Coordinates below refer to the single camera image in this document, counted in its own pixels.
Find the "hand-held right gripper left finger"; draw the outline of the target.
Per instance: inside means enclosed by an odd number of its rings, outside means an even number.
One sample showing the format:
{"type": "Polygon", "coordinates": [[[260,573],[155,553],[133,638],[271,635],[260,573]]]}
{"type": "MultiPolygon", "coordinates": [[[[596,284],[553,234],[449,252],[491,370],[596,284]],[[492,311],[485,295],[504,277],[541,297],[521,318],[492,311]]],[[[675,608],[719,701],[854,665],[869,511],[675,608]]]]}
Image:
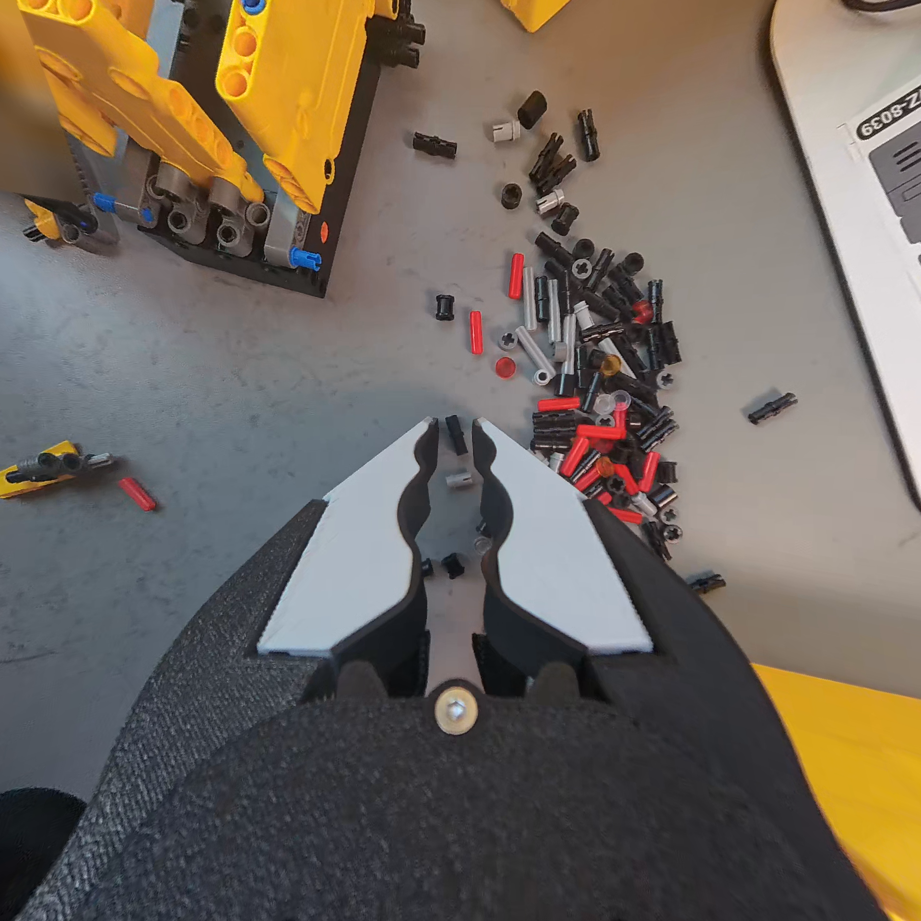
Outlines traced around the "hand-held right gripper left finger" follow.
{"type": "Polygon", "coordinates": [[[430,512],[439,423],[424,418],[310,505],[318,519],[256,641],[262,660],[369,665],[420,695],[430,632],[416,538],[430,512]]]}

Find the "yellow bin with small parts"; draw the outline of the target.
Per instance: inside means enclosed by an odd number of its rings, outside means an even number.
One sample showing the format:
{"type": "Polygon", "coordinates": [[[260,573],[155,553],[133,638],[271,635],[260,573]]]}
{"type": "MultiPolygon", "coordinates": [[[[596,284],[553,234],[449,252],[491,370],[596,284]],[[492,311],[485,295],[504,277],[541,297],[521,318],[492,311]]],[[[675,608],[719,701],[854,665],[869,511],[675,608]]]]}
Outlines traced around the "yellow bin with small parts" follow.
{"type": "Polygon", "coordinates": [[[757,665],[812,794],[890,919],[920,919],[920,701],[757,665]]]}

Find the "yellow black lego model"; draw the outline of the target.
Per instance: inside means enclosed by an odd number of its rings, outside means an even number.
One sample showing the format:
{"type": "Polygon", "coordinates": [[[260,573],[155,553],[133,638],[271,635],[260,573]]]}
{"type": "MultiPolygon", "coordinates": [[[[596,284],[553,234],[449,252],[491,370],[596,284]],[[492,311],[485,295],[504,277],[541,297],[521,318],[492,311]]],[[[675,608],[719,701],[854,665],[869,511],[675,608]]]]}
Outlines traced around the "yellow black lego model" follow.
{"type": "Polygon", "coordinates": [[[410,2],[2,2],[2,192],[87,204],[82,250],[131,227],[325,297],[378,78],[424,40],[410,2]]]}

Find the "white book stand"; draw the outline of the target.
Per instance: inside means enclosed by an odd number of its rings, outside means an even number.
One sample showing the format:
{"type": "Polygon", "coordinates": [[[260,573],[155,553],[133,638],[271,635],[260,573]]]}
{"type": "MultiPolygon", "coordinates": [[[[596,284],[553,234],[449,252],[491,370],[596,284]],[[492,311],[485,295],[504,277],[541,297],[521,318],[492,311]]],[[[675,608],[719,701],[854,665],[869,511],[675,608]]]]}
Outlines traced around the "white book stand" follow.
{"type": "Polygon", "coordinates": [[[835,127],[877,93],[920,83],[919,2],[776,2],[768,49],[858,327],[842,266],[856,248],[845,226],[856,171],[835,127]]]}

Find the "small yellow lego subassembly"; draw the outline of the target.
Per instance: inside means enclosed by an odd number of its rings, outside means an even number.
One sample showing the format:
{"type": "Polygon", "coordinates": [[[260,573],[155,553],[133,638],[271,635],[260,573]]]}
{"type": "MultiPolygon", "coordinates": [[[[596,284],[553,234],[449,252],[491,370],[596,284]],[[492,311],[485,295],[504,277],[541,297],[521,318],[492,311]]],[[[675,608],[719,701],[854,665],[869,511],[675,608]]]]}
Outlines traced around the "small yellow lego subassembly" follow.
{"type": "Polygon", "coordinates": [[[44,452],[1,471],[1,500],[19,499],[32,493],[114,466],[110,453],[85,453],[72,441],[61,441],[44,452]]]}

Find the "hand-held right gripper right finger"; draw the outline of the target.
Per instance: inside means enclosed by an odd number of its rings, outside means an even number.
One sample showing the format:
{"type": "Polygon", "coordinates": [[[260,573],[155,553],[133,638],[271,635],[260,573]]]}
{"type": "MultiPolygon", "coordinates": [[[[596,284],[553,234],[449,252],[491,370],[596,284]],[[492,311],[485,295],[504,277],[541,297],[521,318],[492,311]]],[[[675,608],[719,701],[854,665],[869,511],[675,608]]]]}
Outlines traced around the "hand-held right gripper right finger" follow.
{"type": "Polygon", "coordinates": [[[485,418],[472,422],[484,642],[522,683],[550,665],[672,654],[697,597],[597,501],[485,418]]]}

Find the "pile of small lego pins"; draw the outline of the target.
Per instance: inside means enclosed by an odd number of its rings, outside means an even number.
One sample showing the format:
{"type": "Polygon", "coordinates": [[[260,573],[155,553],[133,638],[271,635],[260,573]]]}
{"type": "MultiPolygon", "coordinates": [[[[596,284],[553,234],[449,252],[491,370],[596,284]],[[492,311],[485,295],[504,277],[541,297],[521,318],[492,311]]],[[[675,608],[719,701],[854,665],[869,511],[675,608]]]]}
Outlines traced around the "pile of small lego pins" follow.
{"type": "Polygon", "coordinates": [[[542,138],[526,171],[526,187],[507,182],[500,203],[507,211],[533,192],[546,229],[534,247],[540,266],[514,252],[508,298],[522,323],[499,339],[500,377],[512,377],[522,352],[533,364],[540,397],[531,416],[529,450],[579,495],[635,527],[652,553],[672,558],[683,536],[676,522],[676,463],[661,448],[680,429],[662,402],[682,356],[673,324],[663,318],[663,283],[638,283],[642,255],[617,258],[590,238],[570,240],[580,209],[565,184],[578,166],[601,156],[593,111],[578,111],[579,153],[556,131],[542,138]]]}

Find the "printed instruction sheet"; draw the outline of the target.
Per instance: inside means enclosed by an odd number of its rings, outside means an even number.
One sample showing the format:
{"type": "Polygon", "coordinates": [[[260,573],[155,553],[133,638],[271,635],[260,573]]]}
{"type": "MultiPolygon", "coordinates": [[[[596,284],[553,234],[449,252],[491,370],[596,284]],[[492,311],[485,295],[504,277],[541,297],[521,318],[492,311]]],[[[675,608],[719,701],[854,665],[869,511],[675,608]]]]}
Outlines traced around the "printed instruction sheet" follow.
{"type": "Polygon", "coordinates": [[[835,127],[854,167],[855,250],[842,257],[860,345],[919,508],[919,74],[877,93],[835,127]]]}

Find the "large yellow storage bin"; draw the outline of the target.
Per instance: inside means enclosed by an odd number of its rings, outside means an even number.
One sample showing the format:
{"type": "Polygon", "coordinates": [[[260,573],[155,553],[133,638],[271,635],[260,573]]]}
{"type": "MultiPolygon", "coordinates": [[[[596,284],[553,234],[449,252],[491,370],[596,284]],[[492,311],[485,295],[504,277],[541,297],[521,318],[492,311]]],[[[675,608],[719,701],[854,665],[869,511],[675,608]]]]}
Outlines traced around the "large yellow storage bin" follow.
{"type": "Polygon", "coordinates": [[[499,2],[530,34],[540,30],[570,4],[569,0],[501,0],[499,2]]]}

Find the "black textured pad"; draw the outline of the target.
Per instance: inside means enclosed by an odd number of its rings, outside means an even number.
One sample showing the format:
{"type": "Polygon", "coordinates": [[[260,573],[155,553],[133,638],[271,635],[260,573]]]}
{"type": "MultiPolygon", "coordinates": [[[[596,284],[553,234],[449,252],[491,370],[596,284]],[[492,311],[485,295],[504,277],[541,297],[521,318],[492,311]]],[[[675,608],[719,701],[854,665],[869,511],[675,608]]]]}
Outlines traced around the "black textured pad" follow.
{"type": "Polygon", "coordinates": [[[1,919],[14,919],[50,871],[85,809],[63,791],[22,788],[1,795],[1,919]]]}

